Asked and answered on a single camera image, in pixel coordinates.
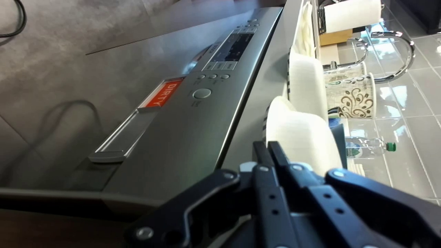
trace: red label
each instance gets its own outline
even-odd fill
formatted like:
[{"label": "red label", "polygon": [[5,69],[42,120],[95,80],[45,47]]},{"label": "red label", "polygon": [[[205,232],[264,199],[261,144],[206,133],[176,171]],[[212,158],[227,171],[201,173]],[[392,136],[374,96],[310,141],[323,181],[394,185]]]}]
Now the red label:
[{"label": "red label", "polygon": [[147,105],[144,105],[144,108],[154,109],[165,107],[166,101],[177,90],[181,82],[181,79],[165,82],[164,86],[161,86],[161,90],[147,103]]}]

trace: cable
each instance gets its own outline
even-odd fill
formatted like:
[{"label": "cable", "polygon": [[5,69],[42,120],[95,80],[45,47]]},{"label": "cable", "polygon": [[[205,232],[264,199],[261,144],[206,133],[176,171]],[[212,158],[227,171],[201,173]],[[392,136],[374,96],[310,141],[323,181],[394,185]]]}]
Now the cable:
[{"label": "cable", "polygon": [[26,10],[24,6],[20,0],[13,0],[19,13],[19,25],[17,28],[12,32],[12,34],[0,34],[0,39],[11,39],[17,36],[19,34],[22,34],[24,31],[26,23],[27,23],[27,17],[26,17]]}]

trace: white object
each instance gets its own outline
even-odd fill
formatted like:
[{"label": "white object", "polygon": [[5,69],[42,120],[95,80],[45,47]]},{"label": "white object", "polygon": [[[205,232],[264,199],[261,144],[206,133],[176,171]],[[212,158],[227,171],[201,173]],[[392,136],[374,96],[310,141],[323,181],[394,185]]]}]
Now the white object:
[{"label": "white object", "polygon": [[380,21],[380,0],[347,0],[325,6],[326,34],[373,25]]},{"label": "white object", "polygon": [[281,97],[288,100],[288,85],[283,85],[283,92],[281,93]]},{"label": "white object", "polygon": [[374,118],[376,90],[372,74],[326,85],[326,98],[328,108],[340,108],[343,118]]},{"label": "white object", "polygon": [[288,75],[288,100],[294,109],[328,120],[326,89],[321,63],[290,52]]},{"label": "white object", "polygon": [[300,10],[297,28],[293,35],[290,54],[297,53],[305,57],[315,57],[314,30],[312,30],[312,6],[305,2]]},{"label": "white object", "polygon": [[272,100],[266,122],[266,141],[277,141],[289,163],[305,163],[315,174],[341,169],[340,156],[325,120],[300,114],[282,97]]}]

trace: control button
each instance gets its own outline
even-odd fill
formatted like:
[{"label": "control button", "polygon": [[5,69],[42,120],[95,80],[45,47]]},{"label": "control button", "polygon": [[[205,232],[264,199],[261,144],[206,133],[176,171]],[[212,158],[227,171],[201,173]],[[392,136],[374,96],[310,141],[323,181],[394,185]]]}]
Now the control button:
[{"label": "control button", "polygon": [[215,71],[221,71],[221,65],[223,65],[223,64],[216,64]]},{"label": "control button", "polygon": [[228,71],[234,71],[235,65],[237,65],[235,63],[230,64]]},{"label": "control button", "polygon": [[227,71],[228,69],[228,64],[223,63],[220,71]]},{"label": "control button", "polygon": [[217,63],[210,63],[209,64],[209,71],[215,71],[217,68]]},{"label": "control button", "polygon": [[224,71],[231,71],[232,65],[234,65],[234,63],[224,63]]},{"label": "control button", "polygon": [[198,89],[192,93],[194,100],[205,100],[209,98],[210,90],[209,89]]}]

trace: display panel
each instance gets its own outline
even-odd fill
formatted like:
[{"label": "display panel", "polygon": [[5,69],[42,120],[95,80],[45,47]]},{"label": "display panel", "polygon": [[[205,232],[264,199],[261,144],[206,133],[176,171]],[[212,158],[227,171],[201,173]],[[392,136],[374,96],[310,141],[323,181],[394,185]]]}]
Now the display panel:
[{"label": "display panel", "polygon": [[220,61],[232,61],[237,63],[249,41],[252,39],[252,34],[232,34],[230,38],[223,43],[217,54],[212,58],[213,63],[220,63]]}]

